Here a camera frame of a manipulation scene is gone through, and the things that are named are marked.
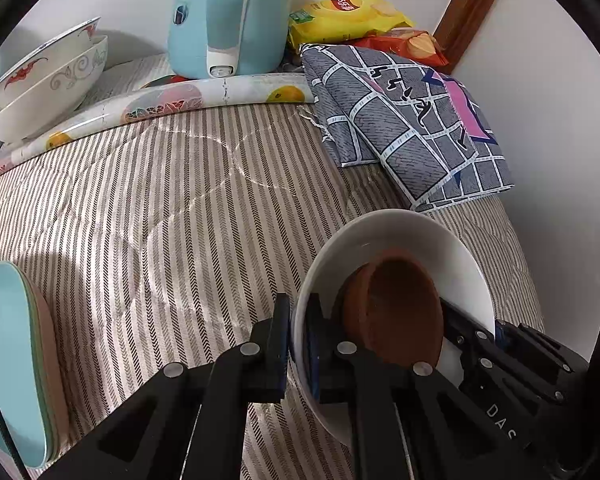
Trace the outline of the light blue electric kettle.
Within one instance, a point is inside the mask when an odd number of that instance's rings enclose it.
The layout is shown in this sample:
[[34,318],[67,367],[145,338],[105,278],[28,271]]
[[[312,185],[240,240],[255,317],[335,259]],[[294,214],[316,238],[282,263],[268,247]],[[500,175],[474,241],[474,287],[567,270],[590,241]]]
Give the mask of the light blue electric kettle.
[[283,58],[290,0],[175,0],[167,53],[187,79],[266,74]]

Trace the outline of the grey checked folded cloth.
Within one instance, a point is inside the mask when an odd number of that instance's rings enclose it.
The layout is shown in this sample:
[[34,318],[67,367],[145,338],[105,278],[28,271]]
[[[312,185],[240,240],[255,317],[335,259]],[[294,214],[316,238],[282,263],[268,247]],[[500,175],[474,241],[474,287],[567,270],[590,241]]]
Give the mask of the grey checked folded cloth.
[[379,165],[414,211],[510,190],[514,180],[461,82],[399,55],[344,44],[300,52],[309,121],[341,168]]

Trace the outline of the striped quilted table cover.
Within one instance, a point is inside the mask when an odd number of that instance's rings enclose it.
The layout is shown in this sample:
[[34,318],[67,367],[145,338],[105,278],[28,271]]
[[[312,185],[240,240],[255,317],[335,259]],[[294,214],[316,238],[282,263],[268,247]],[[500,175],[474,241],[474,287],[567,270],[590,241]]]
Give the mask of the striped quilted table cover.
[[378,167],[338,169],[294,106],[209,108],[0,177],[0,260],[47,301],[80,437],[162,365],[245,340],[340,226],[399,204]]

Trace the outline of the brown small bowl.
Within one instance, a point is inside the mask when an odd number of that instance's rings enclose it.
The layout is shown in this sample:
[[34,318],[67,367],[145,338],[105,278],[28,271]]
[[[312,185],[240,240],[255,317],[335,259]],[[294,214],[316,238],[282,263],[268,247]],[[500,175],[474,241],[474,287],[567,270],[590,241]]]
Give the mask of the brown small bowl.
[[440,296],[410,252],[388,249],[354,271],[341,286],[331,318],[347,340],[382,361],[437,365],[443,344]]

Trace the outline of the yellow chips bag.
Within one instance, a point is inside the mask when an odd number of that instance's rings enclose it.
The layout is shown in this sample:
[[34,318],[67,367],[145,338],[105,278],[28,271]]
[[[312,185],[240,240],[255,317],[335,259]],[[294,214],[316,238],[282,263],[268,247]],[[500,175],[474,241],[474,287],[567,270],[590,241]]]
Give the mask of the yellow chips bag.
[[414,25],[385,0],[321,0],[289,15],[288,41],[299,52],[302,44],[339,44]]

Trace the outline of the teal square plate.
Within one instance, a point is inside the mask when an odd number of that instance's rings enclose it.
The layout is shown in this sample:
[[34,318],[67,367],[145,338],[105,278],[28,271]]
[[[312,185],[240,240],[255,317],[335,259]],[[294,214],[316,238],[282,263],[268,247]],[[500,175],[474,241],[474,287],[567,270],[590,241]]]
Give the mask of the teal square plate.
[[25,466],[37,468],[49,456],[36,382],[32,321],[22,275],[0,262],[0,411]]

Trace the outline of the red snack bag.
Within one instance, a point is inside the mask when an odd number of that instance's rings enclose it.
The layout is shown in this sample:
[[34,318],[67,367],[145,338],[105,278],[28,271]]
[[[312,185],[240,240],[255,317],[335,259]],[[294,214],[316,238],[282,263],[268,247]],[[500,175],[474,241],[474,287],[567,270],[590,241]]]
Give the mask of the red snack bag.
[[449,65],[437,39],[426,30],[398,27],[379,36],[367,36],[351,41],[352,46],[370,48],[409,58],[431,67]]

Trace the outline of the large white porcelain bowl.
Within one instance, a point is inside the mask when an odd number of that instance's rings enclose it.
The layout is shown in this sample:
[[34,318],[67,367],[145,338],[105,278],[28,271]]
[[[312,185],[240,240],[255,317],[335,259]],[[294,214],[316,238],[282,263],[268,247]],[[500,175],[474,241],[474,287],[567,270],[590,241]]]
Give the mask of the large white porcelain bowl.
[[75,110],[101,76],[108,50],[107,36],[94,37],[94,45],[83,54],[0,107],[0,142],[37,136]]

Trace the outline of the blue patterned porcelain bowl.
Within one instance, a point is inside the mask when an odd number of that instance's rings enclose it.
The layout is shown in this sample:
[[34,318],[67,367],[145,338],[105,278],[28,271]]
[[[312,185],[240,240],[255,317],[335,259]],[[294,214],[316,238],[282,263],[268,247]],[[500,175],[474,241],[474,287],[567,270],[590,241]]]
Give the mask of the blue patterned porcelain bowl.
[[96,16],[53,37],[15,63],[0,76],[0,107],[14,101],[61,65],[86,52],[100,18]]

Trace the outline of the brown wooden door frame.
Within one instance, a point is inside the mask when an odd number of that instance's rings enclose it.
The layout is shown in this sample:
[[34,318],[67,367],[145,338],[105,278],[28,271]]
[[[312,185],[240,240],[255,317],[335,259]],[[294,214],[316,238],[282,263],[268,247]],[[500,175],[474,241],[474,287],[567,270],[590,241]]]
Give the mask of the brown wooden door frame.
[[449,61],[443,68],[450,74],[462,59],[472,39],[489,14],[495,0],[451,0],[433,36]]

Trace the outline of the white round bowl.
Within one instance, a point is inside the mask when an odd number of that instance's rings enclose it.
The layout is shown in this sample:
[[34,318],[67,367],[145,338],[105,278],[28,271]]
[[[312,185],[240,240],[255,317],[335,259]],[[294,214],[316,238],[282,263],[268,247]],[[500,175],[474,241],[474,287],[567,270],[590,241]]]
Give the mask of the white round bowl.
[[454,386],[464,372],[460,349],[443,333],[442,302],[486,335],[495,332],[486,278],[468,248],[440,223],[403,209],[363,214],[321,248],[302,283],[292,315],[292,348],[300,389],[332,437],[351,442],[342,404],[321,403],[309,357],[309,298],[345,339],[396,364],[426,362]]

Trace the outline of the fruit print plastic mat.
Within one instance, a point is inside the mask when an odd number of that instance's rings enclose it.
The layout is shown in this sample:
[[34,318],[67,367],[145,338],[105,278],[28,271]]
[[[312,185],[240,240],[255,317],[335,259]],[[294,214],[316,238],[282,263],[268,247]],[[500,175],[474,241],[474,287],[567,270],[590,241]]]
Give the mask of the fruit print plastic mat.
[[188,80],[137,90],[80,110],[35,139],[0,155],[0,177],[23,162],[87,136],[134,122],[192,110],[247,104],[311,104],[302,73]]

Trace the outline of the light green square plate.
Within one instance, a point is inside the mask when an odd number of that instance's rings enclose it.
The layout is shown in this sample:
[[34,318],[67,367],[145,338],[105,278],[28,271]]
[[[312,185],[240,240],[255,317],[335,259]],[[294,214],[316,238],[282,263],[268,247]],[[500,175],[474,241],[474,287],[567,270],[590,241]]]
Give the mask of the light green square plate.
[[40,412],[44,419],[46,455],[44,465],[55,460],[59,453],[59,436],[51,413],[52,403],[50,391],[47,384],[44,351],[42,351],[42,334],[40,333],[36,297],[32,285],[26,276],[23,278],[26,289],[28,308],[30,309],[30,338],[32,338],[32,349],[35,362],[36,388],[38,392]]

